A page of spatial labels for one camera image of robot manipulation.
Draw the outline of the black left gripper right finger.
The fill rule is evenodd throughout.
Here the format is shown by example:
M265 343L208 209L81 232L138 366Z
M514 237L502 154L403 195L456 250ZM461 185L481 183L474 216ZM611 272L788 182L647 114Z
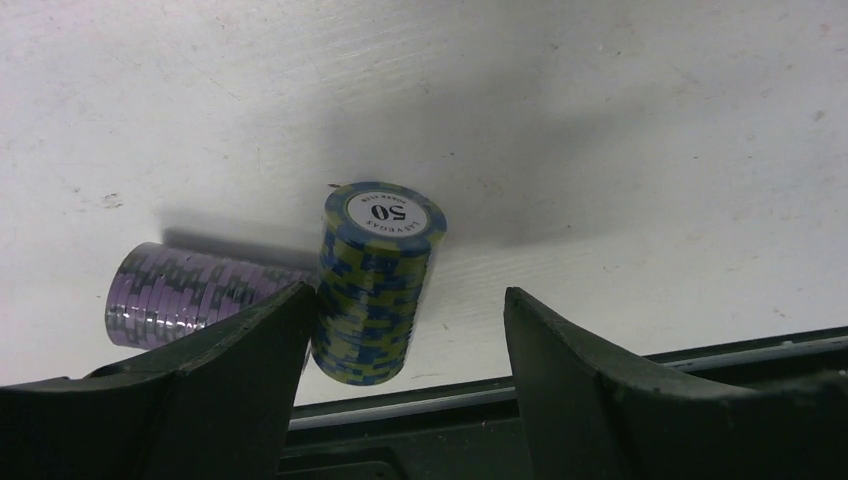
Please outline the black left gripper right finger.
M505 293L505 334L538 479L843 479L847 377L747 388L683 373Z

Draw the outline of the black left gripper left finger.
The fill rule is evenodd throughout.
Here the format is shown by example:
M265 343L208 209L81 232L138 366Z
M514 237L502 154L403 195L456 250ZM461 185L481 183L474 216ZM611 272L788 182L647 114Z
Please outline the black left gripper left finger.
M275 477L316 317L298 283L84 378L3 387L2 477Z

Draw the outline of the green blue poker chip stack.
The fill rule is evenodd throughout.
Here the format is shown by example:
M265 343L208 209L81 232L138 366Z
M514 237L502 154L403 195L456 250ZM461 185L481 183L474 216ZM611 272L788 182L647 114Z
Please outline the green blue poker chip stack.
M311 339L324 374L373 386L400 373L447 227L433 201L401 185L356 182L327 197Z

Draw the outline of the black robot base mount plate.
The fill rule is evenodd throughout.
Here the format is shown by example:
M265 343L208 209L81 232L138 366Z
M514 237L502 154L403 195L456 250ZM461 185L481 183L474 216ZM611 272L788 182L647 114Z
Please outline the black robot base mount plate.
M763 387L847 367L831 328L653 354L697 377ZM530 479L509 377L298 406L279 479Z

